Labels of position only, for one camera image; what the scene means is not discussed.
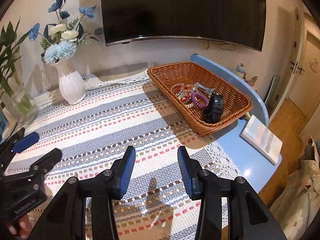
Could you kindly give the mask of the person's left hand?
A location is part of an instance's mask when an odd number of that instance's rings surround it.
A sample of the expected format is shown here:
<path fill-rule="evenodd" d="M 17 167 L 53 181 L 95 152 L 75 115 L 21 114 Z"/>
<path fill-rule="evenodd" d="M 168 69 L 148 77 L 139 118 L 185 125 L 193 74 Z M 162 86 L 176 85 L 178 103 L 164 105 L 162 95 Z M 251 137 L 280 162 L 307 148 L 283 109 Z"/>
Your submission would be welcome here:
<path fill-rule="evenodd" d="M 33 224 L 30 221 L 29 215 L 21 217 L 17 224 L 12 225 L 10 222 L 4 222 L 11 234 L 21 239 L 27 239 L 33 229 Z"/>

